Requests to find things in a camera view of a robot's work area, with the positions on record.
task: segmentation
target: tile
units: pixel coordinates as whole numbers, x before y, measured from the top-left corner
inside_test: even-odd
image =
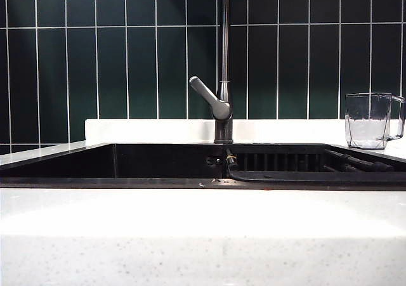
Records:
[[[94,29],[68,29],[70,140],[82,141],[84,121],[97,119]]]
[[[249,28],[248,118],[274,119],[277,108],[277,28]]]
[[[343,23],[365,23],[370,21],[370,0],[341,0]]]
[[[370,25],[341,26],[340,118],[345,115],[345,95],[369,91]]]
[[[372,21],[402,21],[402,0],[372,0]]]
[[[249,23],[277,23],[278,0],[249,0]]]
[[[158,29],[159,118],[186,118],[185,28]]]
[[[336,119],[338,114],[338,25],[310,28],[309,118]]]
[[[6,0],[0,0],[0,27],[6,26]]]
[[[188,28],[188,72],[216,94],[216,27]],[[212,119],[211,110],[192,88],[188,89],[189,118]]]
[[[128,25],[155,25],[155,0],[127,0]]]
[[[312,23],[338,23],[339,0],[310,0]]]
[[[129,117],[157,117],[155,29],[128,28]]]
[[[12,145],[11,151],[13,153],[17,153],[22,151],[35,150],[36,148],[39,148],[39,145]]]
[[[216,23],[216,0],[188,0],[188,24]]]
[[[125,29],[105,28],[97,33],[100,118],[127,118]]]
[[[184,25],[185,0],[157,0],[158,25]]]
[[[401,26],[372,26],[372,91],[400,94]]]
[[[9,30],[9,51],[11,137],[14,143],[38,143],[35,30]]]
[[[233,118],[245,119],[247,117],[247,29],[245,27],[231,27],[230,29],[229,65]]]
[[[67,0],[68,26],[94,26],[95,0]]]
[[[10,146],[9,145],[0,145],[0,155],[9,154]]]
[[[219,0],[219,18],[221,19],[222,0]],[[230,0],[230,23],[247,23],[247,0]]]
[[[38,26],[65,26],[65,0],[37,0]]]
[[[0,143],[10,142],[6,31],[0,30]]]
[[[65,29],[38,31],[41,143],[68,142]]]
[[[97,0],[97,25],[124,25],[124,0]]]
[[[279,0],[280,23],[307,23],[308,0]]]
[[[8,27],[35,27],[35,0],[7,0]]]
[[[281,26],[279,35],[280,119],[307,117],[307,63],[307,25]]]

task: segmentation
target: faucet handle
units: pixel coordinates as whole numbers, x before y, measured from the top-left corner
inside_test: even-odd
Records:
[[[229,102],[225,102],[219,100],[211,90],[204,85],[204,83],[198,77],[191,77],[189,79],[190,86],[200,94],[203,99],[207,101],[207,103],[211,107],[211,111],[213,113],[213,117],[217,120],[227,120],[232,115],[232,109]]]

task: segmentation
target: clear plastic jug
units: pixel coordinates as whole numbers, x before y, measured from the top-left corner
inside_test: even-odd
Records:
[[[392,101],[400,104],[397,133],[390,136]],[[347,94],[345,133],[348,146],[383,150],[389,140],[403,136],[405,98],[389,93]]]

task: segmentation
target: sink basin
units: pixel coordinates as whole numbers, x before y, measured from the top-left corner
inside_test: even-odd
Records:
[[[0,166],[0,184],[404,190],[406,161],[325,144],[103,144]]]

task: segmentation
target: faucet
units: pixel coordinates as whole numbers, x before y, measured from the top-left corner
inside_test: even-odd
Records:
[[[228,36],[230,32],[230,0],[223,1],[223,65],[217,91],[218,97],[196,76],[189,79],[190,86],[199,93],[211,107],[216,119],[214,143],[233,143],[233,107],[228,80]]]

